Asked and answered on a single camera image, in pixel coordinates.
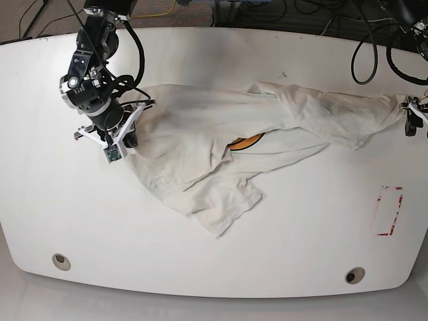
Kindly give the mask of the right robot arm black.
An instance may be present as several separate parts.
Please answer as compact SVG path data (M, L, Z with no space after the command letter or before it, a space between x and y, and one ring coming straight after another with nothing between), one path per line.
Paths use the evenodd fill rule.
M79 22L76 50L67 74L60 80L64 101L86 115L108 145L113 144L114 133L124 126L131 113L129 102L119 102L124 93L135 90L143 94L145 103L152 103L151 97L138 88L144 75L145 56L142 43L129 23L135 5L135 1L86 1L83 10L87 19ZM125 26L137 46L136 76L115 76L107 68L119 45L117 23Z

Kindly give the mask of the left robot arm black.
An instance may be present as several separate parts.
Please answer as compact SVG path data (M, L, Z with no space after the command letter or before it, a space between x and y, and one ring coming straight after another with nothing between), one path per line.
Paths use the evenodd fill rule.
M374 54L374 64L370 76L365 81L360 81L356 78L354 63L356 55L361 48L363 41L357 45L351 59L350 71L352 79L358 85L366 85L372 81L375 77L378 64L379 64L379 53L377 50L377 42L375 40L375 32L385 28L386 25L382 25L376 28L372 28L366 15L362 12L361 6L358 1L351 1L352 6L356 9L362 22L366 26L367 34L364 36L365 39L369 38L372 43L372 49ZM394 42L402 35L411 35L415 41L418 54L424 59L427 59L427 2L426 1L379 1L379 5L383 11L385 11L389 17L394 21L393 25L396 26L396 30L392 32L387 45L386 45L386 59L387 63L392 72L400 77L402 80L417 85L427 87L427 78L416 78L410 76L405 72L401 71L393 61L392 48ZM415 136L417 130L427 124L427 103L423 102L427 98L425 94L423 97L418 98L416 96L408 96L405 101L401 104L401 107L407 111L406 123L405 123L405 135Z

